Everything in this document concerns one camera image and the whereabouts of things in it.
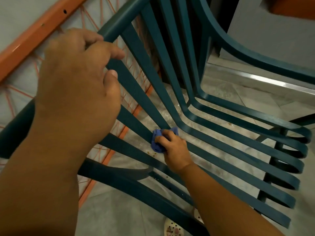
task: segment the hand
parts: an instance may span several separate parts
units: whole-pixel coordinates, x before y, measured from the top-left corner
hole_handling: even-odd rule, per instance
[[[186,141],[171,130],[163,130],[162,136],[157,136],[154,140],[165,147],[167,151],[164,153],[165,163],[173,172],[180,174],[185,167],[194,164]]]
[[[110,58],[125,54],[86,29],[59,35],[44,53],[30,133],[86,157],[109,133],[120,111],[117,72],[104,74],[104,68]]]

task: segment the blue cloth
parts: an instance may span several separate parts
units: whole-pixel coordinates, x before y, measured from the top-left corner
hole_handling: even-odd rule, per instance
[[[173,133],[175,133],[175,135],[178,136],[178,128],[177,127],[172,127],[170,129]],[[160,143],[155,143],[154,139],[157,136],[162,136],[162,131],[163,129],[155,129],[153,131],[153,137],[152,137],[152,141],[151,141],[151,148],[153,151],[157,152],[157,153],[163,153],[166,152],[165,147],[163,147]]]

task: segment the orange metal frame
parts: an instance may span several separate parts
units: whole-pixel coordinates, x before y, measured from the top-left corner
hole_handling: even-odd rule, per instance
[[[52,7],[50,7],[33,25],[24,31],[13,43],[11,43],[2,53],[0,53],[0,83],[12,73],[32,52],[47,39],[58,27],[65,22],[65,20],[73,14],[78,8],[81,12],[85,12],[82,4],[86,0],[59,0]],[[153,88],[150,86],[146,94],[149,96]],[[138,105],[133,111],[133,115],[137,116],[142,108]],[[128,132],[128,127],[124,126],[119,138],[123,139]],[[103,164],[107,165],[114,155],[115,151],[109,150],[108,154],[103,160]],[[96,181],[90,180],[79,200],[79,207],[87,199]]]

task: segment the left hand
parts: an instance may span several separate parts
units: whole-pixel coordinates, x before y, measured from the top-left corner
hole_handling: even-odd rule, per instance
[[[86,156],[120,111],[117,72],[104,74],[104,68],[110,58],[122,59],[125,53],[86,29],[59,35],[44,53],[30,135]]]

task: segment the slipper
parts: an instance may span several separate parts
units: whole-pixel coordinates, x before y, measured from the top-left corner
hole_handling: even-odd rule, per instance
[[[164,223],[164,236],[184,236],[184,230],[177,223],[167,218]]]
[[[203,223],[203,220],[202,220],[202,218],[201,218],[201,216],[200,216],[200,214],[196,208],[194,208],[194,217]]]

